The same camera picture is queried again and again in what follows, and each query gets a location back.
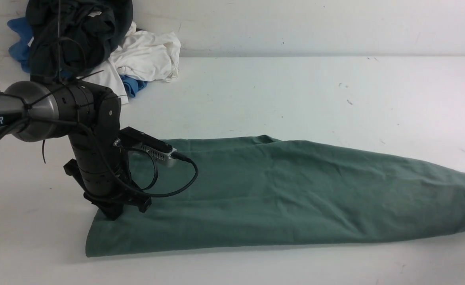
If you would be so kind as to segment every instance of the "black cloth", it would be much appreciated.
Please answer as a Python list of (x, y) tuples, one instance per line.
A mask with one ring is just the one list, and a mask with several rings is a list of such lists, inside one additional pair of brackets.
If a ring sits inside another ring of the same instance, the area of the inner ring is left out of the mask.
[[(108, 59), (125, 37), (132, 23), (132, 0), (61, 2), (60, 35), (69, 38), (61, 42), (62, 70), (87, 74)], [(29, 0), (26, 18), (34, 32), (28, 59), (31, 74), (54, 78), (58, 71), (58, 0)]]

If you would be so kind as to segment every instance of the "green cloth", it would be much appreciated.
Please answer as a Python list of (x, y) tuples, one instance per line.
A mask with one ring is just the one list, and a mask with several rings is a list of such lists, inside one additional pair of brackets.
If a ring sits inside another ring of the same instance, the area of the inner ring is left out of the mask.
[[(465, 231), (465, 173), (415, 159), (270, 137), (168, 141), (199, 166), (187, 191), (99, 211), (88, 257), (253, 245), (392, 242)], [(131, 157), (140, 186), (151, 162)], [(174, 191), (192, 166), (160, 167), (152, 193)]]

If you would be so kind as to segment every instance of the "white table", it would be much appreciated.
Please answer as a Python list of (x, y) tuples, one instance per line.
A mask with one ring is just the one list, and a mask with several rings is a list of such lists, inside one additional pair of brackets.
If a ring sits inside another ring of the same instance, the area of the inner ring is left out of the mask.
[[(6, 58), (1, 86), (27, 75)], [(465, 57), (182, 58), (180, 79), (122, 106), (160, 139), (270, 135), (465, 171)], [(62, 166), (66, 138), (0, 142), (0, 284), (461, 284), (465, 233), (387, 245), (86, 258), (96, 208)]]

